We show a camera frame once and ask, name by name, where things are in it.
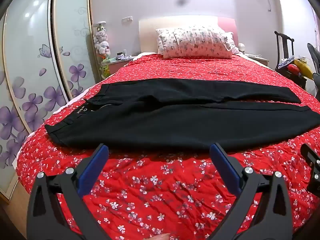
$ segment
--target silver screw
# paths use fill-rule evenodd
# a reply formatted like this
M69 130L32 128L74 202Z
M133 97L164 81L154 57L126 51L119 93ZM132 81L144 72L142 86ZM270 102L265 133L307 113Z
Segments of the silver screw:
M251 173L253 173L253 168L251 168L251 167L245 167L245 168L244 168L244 171L245 171L246 173L248 173L248 174L251 174Z
M282 174L281 174L281 172L276 171L276 172L275 172L275 176L278 177L278 178L281 178L281 177L282 177Z
M75 171L75 169L74 168L67 168L66 169L66 174L72 174L73 172Z
M41 171L37 174L37 178L41 179L44 177L44 173Z

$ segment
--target headboard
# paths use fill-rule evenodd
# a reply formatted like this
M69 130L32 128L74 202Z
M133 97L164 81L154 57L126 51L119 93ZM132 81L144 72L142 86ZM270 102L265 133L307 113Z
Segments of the headboard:
M233 39L238 46L238 33L234 19L208 15L178 15L150 18L139 21L141 52L158 52L156 29L181 27L186 25L216 25L225 32L233 32Z

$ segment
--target red blanket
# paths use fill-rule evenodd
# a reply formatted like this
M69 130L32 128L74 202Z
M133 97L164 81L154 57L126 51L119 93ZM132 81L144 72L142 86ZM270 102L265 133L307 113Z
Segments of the red blanket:
M84 98L95 95L103 83L150 78L233 80L289 87L302 101L320 113L320 103L292 81L254 62L232 59L144 56L121 68L114 76L93 86ZM45 123L54 125L84 103L81 99L54 114ZM320 151L320 128L279 144L235 153L243 166L256 172L284 175L292 205L293 227L309 218L318 198L306 191L310 167L300 154L308 143ZM43 125L29 137L19 155L17 173L28 192L38 172L62 173L75 167L93 150L74 150L54 145ZM171 239L205 239L221 222L235 197L225 188L208 154L196 152L128 152L110 149L107 161L91 194L84 202L112 239L143 239L171 233ZM254 217L260 195L255 197L240 230ZM62 195L60 204L71 228L79 231Z

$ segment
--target sliding wardrobe door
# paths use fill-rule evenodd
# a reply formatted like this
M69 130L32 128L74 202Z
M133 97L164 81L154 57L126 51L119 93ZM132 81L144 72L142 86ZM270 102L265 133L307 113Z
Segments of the sliding wardrobe door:
M2 54L4 18L0 20L0 197L9 200L18 179L12 162L28 132L12 102L5 76Z
M70 98L99 81L89 0L54 0L53 28L61 75Z
M29 132L67 100L52 59L48 15L48 0L13 0L5 22L6 77L18 114Z

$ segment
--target trousers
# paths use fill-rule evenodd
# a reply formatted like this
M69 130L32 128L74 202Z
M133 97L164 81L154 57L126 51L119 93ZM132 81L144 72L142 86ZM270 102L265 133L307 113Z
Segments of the trousers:
M59 123L45 128L67 147L236 151L277 143L320 125L286 87L249 82L149 79L104 84Z

